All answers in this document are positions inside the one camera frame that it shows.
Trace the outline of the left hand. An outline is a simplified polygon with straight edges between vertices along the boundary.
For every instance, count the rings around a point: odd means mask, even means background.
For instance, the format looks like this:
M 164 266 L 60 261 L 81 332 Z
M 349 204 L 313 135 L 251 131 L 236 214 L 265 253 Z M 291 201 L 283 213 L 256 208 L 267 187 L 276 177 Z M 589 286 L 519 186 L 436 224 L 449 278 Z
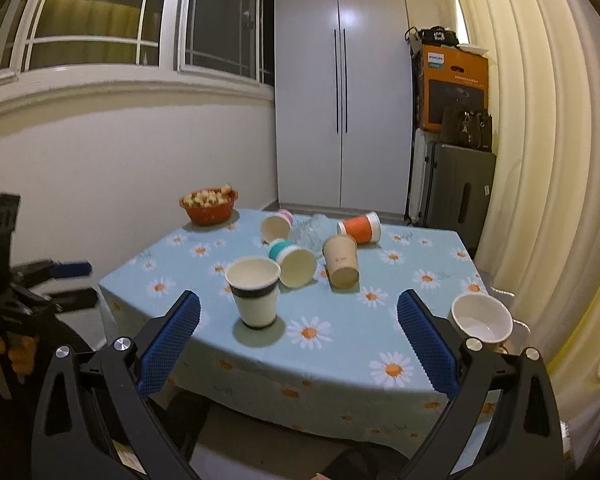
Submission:
M 32 396 L 33 399 L 37 399 L 40 395 L 38 383 L 35 378 L 31 378 L 35 371 L 35 356 L 39 341 L 40 335 L 36 334 L 35 336 L 19 336 L 18 342 L 6 344 L 0 336 L 0 356 L 8 356 L 14 373 L 23 378 L 20 390 L 22 398 Z

